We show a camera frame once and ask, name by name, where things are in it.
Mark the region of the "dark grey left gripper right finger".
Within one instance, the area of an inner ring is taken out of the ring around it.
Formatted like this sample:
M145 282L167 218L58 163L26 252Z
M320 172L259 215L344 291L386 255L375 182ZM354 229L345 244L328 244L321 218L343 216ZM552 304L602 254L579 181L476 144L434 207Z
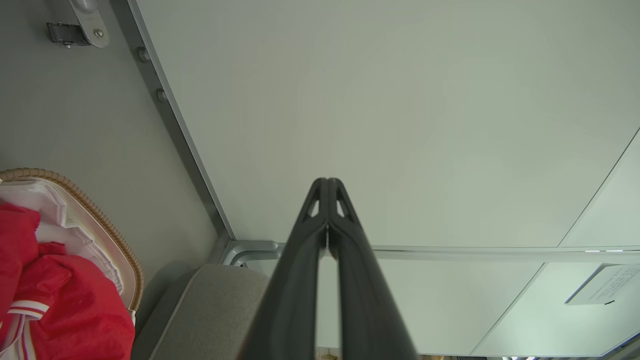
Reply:
M416 360L386 278L345 185L328 181L327 244L338 266L340 336L345 360Z

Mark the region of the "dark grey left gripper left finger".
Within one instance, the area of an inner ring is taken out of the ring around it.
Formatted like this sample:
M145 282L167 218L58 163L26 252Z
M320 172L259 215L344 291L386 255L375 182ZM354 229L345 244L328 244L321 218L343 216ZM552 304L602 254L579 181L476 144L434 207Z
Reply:
M313 360L328 191L327 178L311 184L238 353L241 360Z

